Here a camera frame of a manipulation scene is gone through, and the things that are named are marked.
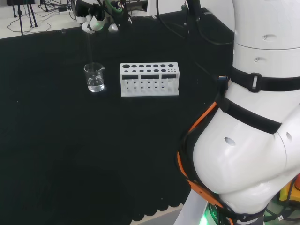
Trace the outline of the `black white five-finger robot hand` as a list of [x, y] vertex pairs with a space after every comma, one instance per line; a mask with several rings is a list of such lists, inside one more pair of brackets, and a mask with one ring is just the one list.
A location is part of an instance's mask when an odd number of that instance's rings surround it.
[[105, 10], [100, 0], [76, 0], [73, 12], [82, 30], [88, 34], [102, 30], [105, 25]]

